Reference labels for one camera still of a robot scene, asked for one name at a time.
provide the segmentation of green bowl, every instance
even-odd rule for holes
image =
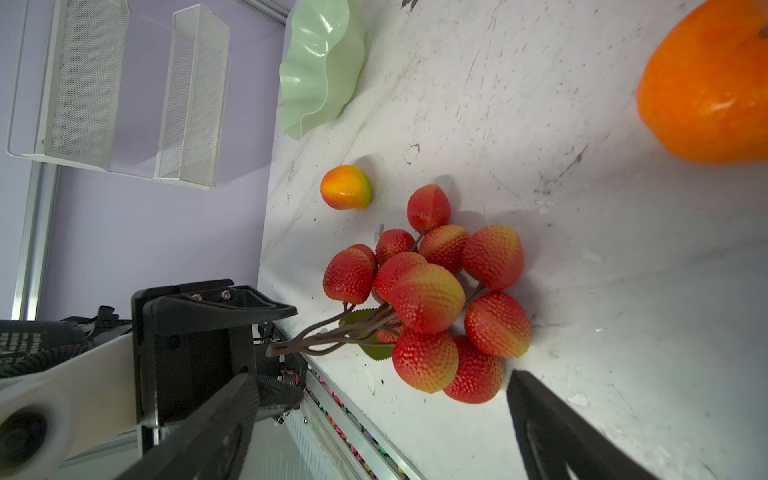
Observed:
[[[339,116],[365,56],[357,0],[306,0],[293,13],[280,64],[280,126],[294,140]]]

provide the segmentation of wire basket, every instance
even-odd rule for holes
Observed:
[[[156,181],[215,187],[229,44],[229,27],[204,5],[174,13]]]
[[[127,0],[57,0],[32,160],[109,171]]]

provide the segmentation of persimmon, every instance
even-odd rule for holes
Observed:
[[[709,0],[691,12],[648,62],[637,107],[678,157],[768,160],[768,0]]]

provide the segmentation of green leaf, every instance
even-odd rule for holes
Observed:
[[[368,308],[364,310],[356,310],[349,315],[345,316],[341,320],[339,320],[339,326],[347,326],[352,325],[354,323],[363,322],[373,316],[373,314],[376,313],[376,309],[374,308]],[[376,339],[376,332],[371,333],[368,335],[365,340],[372,345],[384,345],[380,341]],[[371,357],[372,359],[379,361],[379,360],[386,360],[389,357],[392,356],[392,351],[395,349],[395,344],[393,343],[391,347],[384,347],[384,346],[365,346],[365,345],[359,345],[360,349],[363,350],[363,352],[366,353],[367,356]]]

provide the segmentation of table surface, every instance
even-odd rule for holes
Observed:
[[[333,255],[408,228],[409,195],[437,183],[453,223],[521,235],[509,292],[534,337],[508,368],[662,478],[765,477],[768,165],[672,158],[635,107],[648,58],[698,4],[363,1],[353,101],[299,142],[275,137],[258,287],[298,307],[288,330],[338,313]],[[341,164],[370,176],[366,210],[323,203]],[[524,476],[503,394],[425,394],[355,346],[318,363],[426,478]]]

